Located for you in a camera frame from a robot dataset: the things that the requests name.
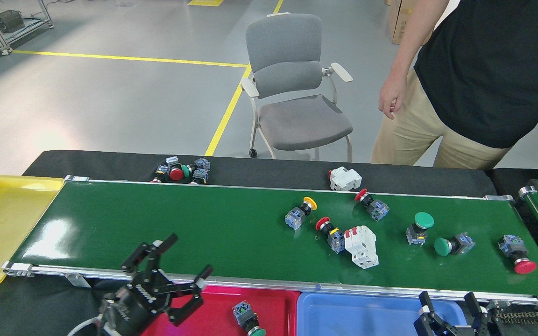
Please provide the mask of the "person's right hand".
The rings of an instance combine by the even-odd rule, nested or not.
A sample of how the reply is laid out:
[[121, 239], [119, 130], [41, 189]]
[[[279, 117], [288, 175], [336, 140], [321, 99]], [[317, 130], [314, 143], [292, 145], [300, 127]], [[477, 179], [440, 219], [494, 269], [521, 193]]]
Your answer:
[[406, 93], [406, 77], [407, 72], [392, 72], [380, 89], [378, 110], [390, 120], [401, 110]]

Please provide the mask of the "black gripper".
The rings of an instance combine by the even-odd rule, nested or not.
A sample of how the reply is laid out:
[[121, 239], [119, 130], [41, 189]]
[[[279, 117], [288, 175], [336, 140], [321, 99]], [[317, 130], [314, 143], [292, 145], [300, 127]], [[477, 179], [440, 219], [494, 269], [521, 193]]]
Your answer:
[[[177, 241], [177, 234], [172, 233], [164, 241], [143, 242], [121, 264], [121, 270], [129, 274], [132, 281], [104, 296], [100, 322], [103, 335], [140, 336], [157, 318], [160, 300], [162, 310], [175, 327], [203, 305], [202, 291], [206, 278], [213, 273], [211, 265], [205, 266], [190, 283], [169, 283], [158, 287], [156, 292], [153, 289], [160, 277], [158, 268], [162, 254]], [[172, 300], [182, 296], [191, 298], [180, 308], [173, 308]]]

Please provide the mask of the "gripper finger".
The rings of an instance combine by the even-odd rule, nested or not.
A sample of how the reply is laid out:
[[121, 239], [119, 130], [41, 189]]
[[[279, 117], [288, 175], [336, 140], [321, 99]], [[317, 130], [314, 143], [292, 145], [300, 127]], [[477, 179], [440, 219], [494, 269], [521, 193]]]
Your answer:
[[475, 336], [501, 336], [502, 331], [486, 308], [476, 300], [473, 292], [465, 295], [465, 303], [473, 317], [472, 328]]
[[456, 327], [444, 321], [435, 313], [435, 308], [427, 291], [419, 294], [420, 316], [414, 321], [418, 336], [456, 336]]

